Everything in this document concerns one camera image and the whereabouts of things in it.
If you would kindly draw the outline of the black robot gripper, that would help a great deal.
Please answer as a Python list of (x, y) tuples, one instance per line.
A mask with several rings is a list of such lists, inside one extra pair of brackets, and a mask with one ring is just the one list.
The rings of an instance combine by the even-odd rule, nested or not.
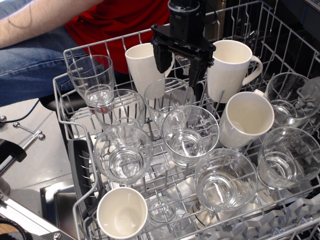
[(205, 0), (170, 0), (169, 24), (151, 26), (153, 54), (157, 70), (163, 74), (172, 66), (173, 54), (190, 60), (189, 85), (203, 79), (207, 67), (213, 65), (216, 47), (204, 37)]

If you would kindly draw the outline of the person's bare forearm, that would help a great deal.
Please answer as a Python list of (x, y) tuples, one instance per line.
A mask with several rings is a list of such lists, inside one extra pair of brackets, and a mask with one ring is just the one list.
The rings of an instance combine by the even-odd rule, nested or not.
[(52, 31), (100, 3), (101, 0), (33, 0), (0, 20), (0, 47)]

